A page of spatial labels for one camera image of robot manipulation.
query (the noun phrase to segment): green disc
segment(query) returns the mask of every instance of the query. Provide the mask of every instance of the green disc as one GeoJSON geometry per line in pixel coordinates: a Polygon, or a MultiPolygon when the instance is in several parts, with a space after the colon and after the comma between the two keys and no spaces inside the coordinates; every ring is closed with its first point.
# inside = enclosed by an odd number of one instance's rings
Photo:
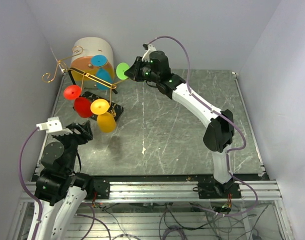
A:
{"type": "Polygon", "coordinates": [[[125,75],[125,72],[129,69],[129,65],[125,62],[121,62],[118,64],[116,68],[117,77],[120,80],[126,80],[128,77],[125,75]]]}

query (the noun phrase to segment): blue disc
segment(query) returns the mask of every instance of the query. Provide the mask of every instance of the blue disc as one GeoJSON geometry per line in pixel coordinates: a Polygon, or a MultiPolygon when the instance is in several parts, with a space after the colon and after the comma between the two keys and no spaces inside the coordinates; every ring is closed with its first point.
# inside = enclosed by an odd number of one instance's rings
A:
{"type": "Polygon", "coordinates": [[[95,67],[102,67],[107,63],[107,58],[104,55],[93,56],[90,60],[91,64],[95,67]]]}
{"type": "MultiPolygon", "coordinates": [[[[110,76],[110,74],[103,68],[99,68],[98,72],[96,73],[96,77],[108,82],[108,83],[112,83],[112,78],[110,76]]],[[[109,87],[101,85],[100,83],[96,83],[96,86],[98,89],[100,90],[107,90],[109,89],[109,87]]]]}

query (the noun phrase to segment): red cup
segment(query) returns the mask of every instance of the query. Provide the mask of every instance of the red cup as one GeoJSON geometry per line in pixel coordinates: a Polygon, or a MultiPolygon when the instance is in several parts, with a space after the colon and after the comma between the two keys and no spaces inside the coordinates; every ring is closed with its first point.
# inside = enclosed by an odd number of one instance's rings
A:
{"type": "Polygon", "coordinates": [[[63,91],[63,97],[67,100],[75,100],[82,93],[82,89],[78,85],[70,85],[63,91]]]}
{"type": "Polygon", "coordinates": [[[73,108],[82,118],[89,118],[93,115],[91,111],[91,104],[92,102],[89,99],[80,96],[75,99],[73,108]]]}

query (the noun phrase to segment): gray wall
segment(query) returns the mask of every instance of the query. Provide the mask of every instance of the gray wall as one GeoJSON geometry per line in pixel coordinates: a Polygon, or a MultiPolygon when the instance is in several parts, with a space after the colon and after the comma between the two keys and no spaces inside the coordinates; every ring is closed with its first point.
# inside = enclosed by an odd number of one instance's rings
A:
{"type": "Polygon", "coordinates": [[[240,71],[263,161],[305,239],[305,0],[283,0],[240,71]]]}
{"type": "MultiPolygon", "coordinates": [[[[178,38],[194,69],[238,72],[280,0],[26,0],[56,57],[68,56],[76,40],[102,37],[115,65],[132,64],[143,43],[159,35],[178,38]]],[[[181,48],[156,43],[172,68],[186,68],[181,48]]]]}
{"type": "MultiPolygon", "coordinates": [[[[7,237],[21,186],[19,150],[37,123],[47,120],[58,84],[47,84],[42,74],[56,61],[24,0],[0,0],[0,240],[7,237]]],[[[23,156],[28,180],[45,134],[38,132],[23,156]]]]}

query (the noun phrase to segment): gray marble tabletop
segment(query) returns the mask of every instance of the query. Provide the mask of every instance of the gray marble tabletop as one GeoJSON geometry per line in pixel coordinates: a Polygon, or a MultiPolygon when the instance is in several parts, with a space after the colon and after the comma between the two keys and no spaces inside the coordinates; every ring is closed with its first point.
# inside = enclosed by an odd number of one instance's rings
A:
{"type": "MultiPolygon", "coordinates": [[[[187,70],[173,72],[186,78],[187,70]]],[[[73,110],[73,101],[63,97],[64,89],[71,84],[68,74],[63,81],[54,116],[64,125],[83,123],[85,119],[73,110]]],[[[246,148],[230,154],[233,171],[261,173],[259,155],[232,72],[193,70],[190,86],[214,106],[230,109],[234,122],[245,134],[246,148]]],[[[87,91],[109,99],[108,91],[87,91]]],[[[118,94],[112,95],[112,101],[123,106],[124,112],[115,131],[103,133],[97,122],[91,120],[93,140],[78,147],[83,173],[176,175],[214,172],[212,154],[203,143],[206,129],[197,117],[144,82],[127,80],[118,85],[117,91],[118,94]]],[[[241,145],[242,139],[235,132],[233,146],[241,145]]]]}

